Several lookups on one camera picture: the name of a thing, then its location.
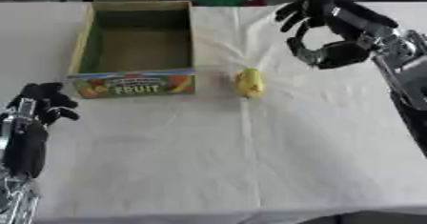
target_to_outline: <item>white tablecloth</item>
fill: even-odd
[[[369,6],[427,32],[427,4]],[[26,83],[64,79],[84,8],[0,4],[2,104]],[[427,161],[374,64],[306,67],[276,9],[194,8],[196,95],[79,99],[81,120],[51,127],[38,218],[296,223],[427,207]],[[260,99],[234,92],[231,76],[247,67],[263,71]]]

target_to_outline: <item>box label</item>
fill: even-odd
[[[74,86],[85,98],[194,92],[194,77],[187,74],[77,78]]]

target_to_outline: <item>fruit box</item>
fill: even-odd
[[[191,3],[93,3],[68,78],[84,98],[194,93]]]

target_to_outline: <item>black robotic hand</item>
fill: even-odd
[[[320,69],[363,62],[375,48],[367,46],[363,38],[376,37],[398,26],[394,20],[350,0],[297,0],[278,10],[275,20],[285,21],[283,32],[301,23],[295,37],[287,40],[288,46],[294,56]],[[326,44],[317,51],[306,49],[302,41],[306,32],[322,26],[329,27],[343,40]]]
[[[19,95],[8,105],[9,112],[20,110],[23,101],[29,99],[34,102],[32,120],[24,128],[17,125],[15,120],[11,124],[10,138],[3,154],[3,165],[12,175],[24,174],[36,178],[43,170],[46,156],[47,127],[61,117],[77,120],[78,114],[72,111],[77,103],[61,93],[61,83],[28,84]],[[2,133],[5,127],[5,118],[9,114],[2,114]]]

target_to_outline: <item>open cardboard box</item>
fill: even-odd
[[[191,3],[93,3],[69,79],[84,98],[194,92]]]

